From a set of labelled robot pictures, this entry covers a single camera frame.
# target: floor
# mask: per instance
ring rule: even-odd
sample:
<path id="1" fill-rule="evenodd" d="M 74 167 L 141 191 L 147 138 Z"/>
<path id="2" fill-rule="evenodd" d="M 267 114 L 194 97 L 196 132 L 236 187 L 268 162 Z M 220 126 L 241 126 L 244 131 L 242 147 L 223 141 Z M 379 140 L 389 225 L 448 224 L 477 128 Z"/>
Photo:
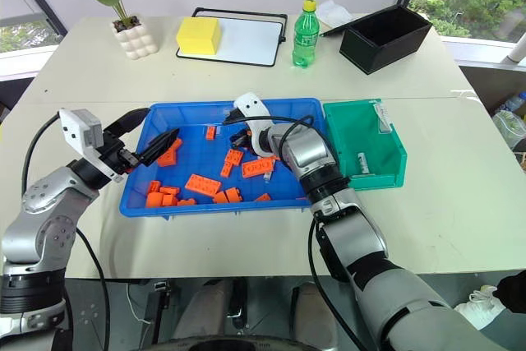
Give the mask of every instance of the floor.
<path id="1" fill-rule="evenodd" d="M 431 285 L 452 306 L 466 299 L 470 292 L 482 284 L 497 284 L 500 279 L 516 272 L 466 273 L 455 275 L 423 275 Z M 175 289 L 168 308 L 164 310 L 159 331 L 159 342 L 171 337 L 177 319 L 188 304 L 193 293 L 208 279 L 172 279 Z M 243 331 L 233 328 L 227 322 L 226 333 L 238 335 L 273 335 L 288 338 L 288 314 L 292 289 L 310 280 L 309 277 L 254 277 L 249 279 L 248 324 Z M 141 284 L 130 285 L 130 295 L 136 314 L 146 320 L 149 293 L 154 292 L 157 280 L 143 280 Z M 321 279 L 334 305 L 358 337 L 369 349 L 374 349 L 367 328 L 360 316 L 352 291 L 346 284 L 339 284 L 330 277 Z M 75 351 L 102 349 L 104 342 L 104 304 L 98 281 L 69 279 L 67 289 L 72 299 L 75 322 Z M 109 283 L 112 331 L 110 349 L 124 351 L 139 349 L 150 342 L 152 329 L 133 317 L 127 303 L 126 284 Z M 484 335 L 510 351 L 526 349 L 526 315 L 505 311 L 482 331 Z M 339 328 L 339 349 L 357 349 Z"/>

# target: white shoe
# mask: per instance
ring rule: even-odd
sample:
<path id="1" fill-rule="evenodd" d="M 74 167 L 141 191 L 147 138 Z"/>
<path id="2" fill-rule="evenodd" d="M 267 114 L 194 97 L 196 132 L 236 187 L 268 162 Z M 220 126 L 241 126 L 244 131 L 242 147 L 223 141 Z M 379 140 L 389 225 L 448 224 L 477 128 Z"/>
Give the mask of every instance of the white shoe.
<path id="1" fill-rule="evenodd" d="M 469 295 L 469 302 L 460 303 L 454 309 L 462 314 L 477 330 L 491 324 L 491 322 L 503 312 L 506 307 L 493 296 L 496 287 L 483 285 L 480 291 L 473 291 Z"/>

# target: white plant pot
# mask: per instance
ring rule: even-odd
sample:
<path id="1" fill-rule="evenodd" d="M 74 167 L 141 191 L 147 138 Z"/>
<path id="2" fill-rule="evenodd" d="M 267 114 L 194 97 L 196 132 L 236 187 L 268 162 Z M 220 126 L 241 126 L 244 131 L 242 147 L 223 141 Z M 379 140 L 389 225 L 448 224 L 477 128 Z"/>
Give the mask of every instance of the white plant pot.
<path id="1" fill-rule="evenodd" d="M 117 32 L 113 23 L 110 25 L 113 34 L 130 59 L 147 57 L 151 53 L 159 51 L 159 47 L 157 47 L 154 38 L 143 22 L 138 26 L 120 32 Z"/>

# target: white table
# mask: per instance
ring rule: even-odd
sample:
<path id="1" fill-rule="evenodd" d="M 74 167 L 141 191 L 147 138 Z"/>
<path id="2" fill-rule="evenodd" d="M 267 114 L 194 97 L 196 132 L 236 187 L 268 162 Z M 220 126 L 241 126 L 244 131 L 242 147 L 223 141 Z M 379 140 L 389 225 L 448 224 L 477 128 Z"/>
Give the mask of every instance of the white table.
<path id="1" fill-rule="evenodd" d="M 155 101 L 234 99 L 247 90 L 264 98 L 380 97 L 408 152 L 406 182 L 358 194 L 381 227 L 391 259 L 417 273 L 524 267 L 526 177 L 434 30 L 417 53 L 365 76 L 338 54 L 337 39 L 320 40 L 311 68 L 291 67 L 290 31 L 273 68 L 178 59 L 172 41 L 177 22 L 170 18 L 150 23 L 170 33 L 160 52 L 129 61 L 107 24 L 81 22 L 5 121 L 0 232 L 19 210 L 26 147 L 59 107 L 88 108 L 108 125 Z M 123 140 L 134 149 L 139 135 L 135 130 Z M 53 126 L 35 150 L 30 182 L 73 158 Z M 128 219 L 118 212 L 123 188 L 106 187 L 80 221 L 109 277 L 310 273 L 308 210 Z M 327 273 L 318 254 L 315 259 Z M 67 276 L 97 277 L 81 242 L 73 247 Z"/>

